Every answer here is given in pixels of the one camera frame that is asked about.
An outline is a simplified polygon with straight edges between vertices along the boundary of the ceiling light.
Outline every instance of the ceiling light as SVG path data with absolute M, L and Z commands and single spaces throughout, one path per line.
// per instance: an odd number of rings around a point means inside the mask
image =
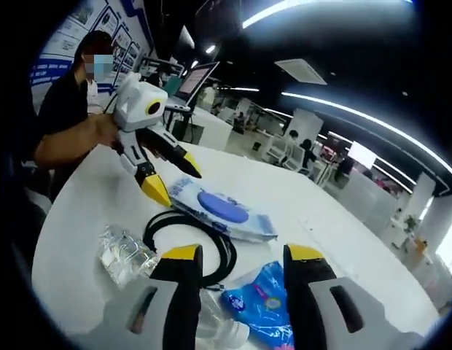
M 208 54 L 212 53 L 213 50 L 215 49 L 215 47 L 216 47 L 215 45 L 210 46 L 208 49 L 205 50 L 205 53 L 208 53 Z
M 260 91 L 260 90 L 258 90 L 258 89 L 253 89 L 253 88 L 251 88 L 251 87 L 232 87 L 231 90 L 254 91 L 254 92 Z
M 433 152 L 430 148 L 428 148 L 427 146 L 425 146 L 424 144 L 422 144 L 421 142 L 417 141 L 415 138 L 413 138 L 412 136 L 407 135 L 404 131 L 401 131 L 400 129 L 395 128 L 394 126 L 382 121 L 382 120 L 378 120 L 368 114 L 359 112 L 355 109 L 346 107 L 346 106 L 342 106 L 340 104 L 335 104 L 333 102 L 330 101 L 325 101 L 325 100 L 321 100 L 320 98 L 314 98 L 314 97 L 310 97 L 310 96 L 304 96 L 304 95 L 298 95 L 296 93 L 281 93 L 284 96 L 290 96 L 290 97 L 296 97 L 296 98 L 303 98 L 305 100 L 309 100 L 309 101 L 313 101 L 313 102 L 318 102 L 320 104 L 326 104 L 328 106 L 332 106 L 338 109 L 342 109 L 343 111 L 349 112 L 349 113 L 353 113 L 355 115 L 359 115 L 360 117 L 363 117 L 367 120 L 370 120 L 371 122 L 374 122 L 376 124 L 379 124 L 381 126 L 383 126 L 384 128 L 387 128 L 390 131 L 393 131 L 394 133 L 397 133 L 398 135 L 402 136 L 403 138 L 407 139 L 408 141 L 412 142 L 413 144 L 415 144 L 418 148 L 422 149 L 426 154 L 430 155 L 432 158 L 434 158 L 438 163 L 440 163 L 446 170 L 448 170 L 448 172 L 452 175 L 452 167 L 447 164 L 439 155 L 437 155 L 435 152 Z
M 338 135 L 337 133 L 333 133 L 332 131 L 328 131 L 328 135 L 334 136 L 337 139 L 344 140 L 344 141 L 349 142 L 350 144 L 352 144 L 352 141 L 350 139 L 347 139 L 346 137 L 342 137 L 341 135 Z
M 337 138 L 339 138 L 339 139 L 342 139 L 342 140 L 344 140 L 344 141 L 347 141 L 347 142 L 349 142 L 350 144 L 352 144 L 353 143 L 353 141 L 351 141 L 351 140 L 349 140 L 349 139 L 347 139 L 347 138 L 345 138 L 345 137 L 342 137 L 341 135 L 338 135 L 337 133 L 333 133 L 332 131 L 329 131 L 328 132 L 328 134 L 329 135 L 332 135 L 332 136 L 334 136 L 334 137 L 337 137 Z M 417 184 L 414 180 L 412 180 L 408 175 L 406 175 L 406 174 L 404 174 L 401 170 L 399 170 L 396 166 L 394 166 L 394 165 L 392 165 L 391 163 L 388 163 L 386 160 L 384 160 L 383 158 L 380 158 L 380 157 L 378 157 L 377 156 L 377 159 L 379 160 L 379 161 L 381 161 L 382 163 L 385 163 L 387 166 L 389 166 L 390 168 L 392 168 L 393 170 L 395 170 L 397 173 L 399 173 L 400 175 L 402 175 L 405 179 L 407 179 L 411 184 Z
M 393 170 L 397 171 L 400 175 L 402 175 L 405 179 L 407 179 L 411 184 L 417 184 L 417 182 L 415 182 L 414 180 L 412 180 L 408 175 L 404 174 L 401 170 L 399 170 L 398 168 L 396 168 L 395 166 L 393 166 L 391 163 L 388 163 L 386 160 L 384 160 L 383 158 L 378 157 L 378 160 L 381 161 L 382 163 L 385 163 L 387 166 L 389 166 L 390 168 L 392 168 Z
M 245 20 L 242 23 L 242 29 L 247 28 L 251 24 L 254 24 L 258 22 L 259 20 L 262 20 L 263 18 L 266 18 L 268 16 L 271 16 L 273 13 L 277 13 L 280 11 L 283 11 L 284 9 L 289 8 L 289 5 L 287 3 L 287 0 L 281 1 L 277 4 L 274 4 L 273 6 L 268 7 L 267 9 L 264 9 L 263 11 L 258 12 L 256 15 L 253 15 L 248 20 Z
M 448 192 L 448 191 L 450 190 L 450 187 L 449 187 L 449 186 L 448 186 L 448 185 L 447 185 L 440 177 L 438 177 L 438 175 L 437 175 L 432 169 L 430 169 L 428 166 L 426 166 L 424 163 L 422 163 L 422 162 L 421 162 L 419 159 L 417 159 L 416 157 L 412 156 L 409 152 L 406 152 L 405 150 L 401 149 L 401 148 L 400 148 L 399 146 L 397 146 L 396 144 L 393 144 L 392 142 L 388 141 L 387 139 L 384 139 L 383 137 L 381 137 L 380 135 L 378 135 L 378 134 L 376 134 L 376 133 L 373 133 L 372 131 L 370 131 L 370 130 L 368 130 L 368 129 L 366 129 L 366 128 L 363 128 L 361 125 L 358 125 L 358 124 L 356 124 L 356 123 L 354 123 L 354 122 L 349 122 L 347 119 L 340 118 L 340 117 L 337 117 L 337 116 L 331 115 L 331 114 L 328 114 L 328 115 L 331 116 L 331 117 L 334 117 L 334 118 L 336 118 L 336 119 L 339 119 L 339 120 L 341 120 L 342 122 L 351 124 L 352 126 L 355 126 L 356 128 L 360 128 L 360 129 L 362 129 L 363 131 L 366 131 L 367 133 L 369 133 L 370 135 L 373 135 L 374 137 L 378 137 L 380 140 L 386 142 L 387 144 L 392 145 L 394 148 L 396 148 L 397 150 L 399 150 L 401 153 L 404 153 L 405 155 L 407 155 L 408 157 L 410 157 L 411 159 L 413 159 L 414 161 L 416 161 L 416 162 L 417 162 L 419 165 L 421 165 L 425 170 L 427 170 L 434 178 L 436 178 L 437 181 L 439 181 L 443 186 L 445 186 L 445 189 L 444 189 L 442 192 L 440 192 L 440 193 L 438 194 L 439 196 L 441 196 L 442 194 L 444 194 L 444 193 L 446 193 L 446 192 Z M 380 161 L 382 161 L 382 162 L 386 162 L 386 160 L 384 160 L 384 159 L 382 159 L 382 158 L 380 158 L 380 157 L 379 157 L 378 159 L 379 159 Z M 399 172 L 399 173 L 400 173 L 401 175 L 403 175 L 404 177 L 407 176 L 406 174 L 404 174 L 403 172 L 401 172 L 401 170 L 399 170 L 398 168 L 396 168 L 396 167 L 393 166 L 392 164 L 386 162 L 386 165 L 390 166 L 392 169 L 394 169 L 395 171 Z M 414 180 L 412 180 L 411 178 L 406 177 L 406 179 L 408 179 L 410 182 L 416 184 L 416 182 L 415 182 Z
M 411 195 L 413 194 L 413 191 L 407 187 L 405 184 L 403 184 L 400 180 L 398 180 L 396 177 L 394 177 L 393 175 L 391 175 L 390 173 L 387 173 L 386 171 L 384 171 L 382 168 L 380 168 L 379 166 L 377 166 L 376 164 L 373 165 L 373 168 L 376 168 L 377 170 L 379 170 L 381 173 L 387 175 L 391 180 L 393 180 L 394 182 L 396 182 L 399 186 L 401 186 L 402 188 L 404 188 L 406 191 L 408 191 L 408 193 L 410 193 Z
M 304 4 L 310 4 L 312 2 L 323 2 L 324 0 L 283 0 L 280 1 L 277 4 L 274 4 L 273 6 L 270 6 L 263 11 L 258 12 L 257 14 L 250 17 L 248 20 L 245 20 L 242 22 L 242 29 L 247 28 L 248 26 L 258 22 L 259 20 L 262 20 L 263 18 L 266 18 L 268 16 L 271 16 L 274 13 L 283 11 L 285 9 L 290 9 L 296 6 L 304 5 Z M 412 0 L 399 0 L 399 1 L 406 1 L 412 3 Z
M 281 115 L 283 115 L 285 117 L 288 117 L 288 118 L 293 118 L 292 115 L 289 115 L 289 114 L 286 114 L 286 113 L 283 113 L 283 112 L 278 112 L 278 111 L 275 111 L 274 109 L 265 108 L 265 111 L 276 113 L 276 114 L 281 114 Z

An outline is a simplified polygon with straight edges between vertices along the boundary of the desk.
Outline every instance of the desk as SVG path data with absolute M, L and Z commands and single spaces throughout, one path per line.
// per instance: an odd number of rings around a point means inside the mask
M 170 103 L 181 104 L 181 100 L 177 98 L 170 98 L 168 100 Z M 182 120 L 183 117 L 179 113 L 174 113 L 173 121 L 171 122 L 170 132 L 173 131 L 174 124 L 177 120 Z M 203 128 L 198 145 L 217 149 L 223 151 L 226 147 L 227 140 L 231 134 L 231 125 L 227 124 L 224 120 L 219 119 L 217 116 L 205 109 L 199 107 L 194 108 L 192 118 L 189 124 L 197 125 Z M 187 139 L 190 139 L 190 132 L 186 132 Z
M 285 243 L 309 245 L 325 255 L 338 276 L 350 276 L 379 299 L 386 318 L 401 331 L 424 334 L 436 320 L 425 291 L 399 260 L 305 176 L 213 149 L 184 146 L 208 186 L 269 213 L 279 234 L 269 244 L 234 241 L 238 260 L 227 280 L 273 260 L 282 263 Z M 170 163 L 159 159 L 153 163 L 167 185 L 181 176 Z M 238 169 L 240 174 L 233 176 Z M 117 293 L 96 257 L 104 226 L 118 223 L 141 238 L 148 220 L 163 210 L 140 191 L 109 148 L 96 147 L 70 177 L 47 215 L 32 270 L 39 299 L 65 333 L 94 328 L 106 302 Z M 155 236 L 159 253 L 195 242 L 203 245 L 204 273 L 216 270 L 219 256 L 204 233 L 170 226 Z M 242 349 L 257 348 L 247 343 Z

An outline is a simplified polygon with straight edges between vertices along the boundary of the blue plastic bag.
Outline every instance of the blue plastic bag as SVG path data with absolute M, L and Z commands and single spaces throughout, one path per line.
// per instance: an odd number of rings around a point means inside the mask
M 251 333 L 272 350 L 294 349 L 286 298 L 284 271 L 276 261 L 263 266 L 251 284 L 225 290 L 221 295 L 233 318 L 247 324 Z

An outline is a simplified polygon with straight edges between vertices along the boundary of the packaged item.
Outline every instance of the packaged item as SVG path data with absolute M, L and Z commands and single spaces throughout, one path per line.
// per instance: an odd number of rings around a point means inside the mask
M 270 217 L 183 176 L 169 187 L 173 205 L 231 238 L 266 242 L 278 236 Z
M 286 298 L 284 271 L 278 262 L 263 266 L 252 283 L 221 295 L 233 318 L 247 324 L 251 334 L 269 349 L 294 350 Z

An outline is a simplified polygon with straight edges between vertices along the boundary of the human arm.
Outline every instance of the human arm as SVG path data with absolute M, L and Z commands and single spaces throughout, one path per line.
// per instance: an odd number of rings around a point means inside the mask
M 92 114 L 70 129 L 44 135 L 33 159 L 40 168 L 54 168 L 76 160 L 97 144 L 110 146 L 116 135 L 117 127 L 110 114 Z

